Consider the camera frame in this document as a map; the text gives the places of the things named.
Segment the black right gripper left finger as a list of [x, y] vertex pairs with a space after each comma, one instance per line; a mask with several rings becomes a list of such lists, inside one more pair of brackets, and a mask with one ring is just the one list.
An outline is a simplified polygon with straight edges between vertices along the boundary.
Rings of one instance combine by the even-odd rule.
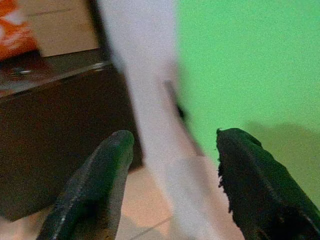
[[128, 130], [103, 140], [67, 181], [38, 240], [114, 240], [135, 139]]

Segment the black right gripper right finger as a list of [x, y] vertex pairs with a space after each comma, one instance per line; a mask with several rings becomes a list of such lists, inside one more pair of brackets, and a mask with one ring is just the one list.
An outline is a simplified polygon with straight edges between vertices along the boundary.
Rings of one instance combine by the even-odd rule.
[[246, 240], [318, 240], [320, 211], [287, 168], [240, 128], [216, 131], [219, 186]]

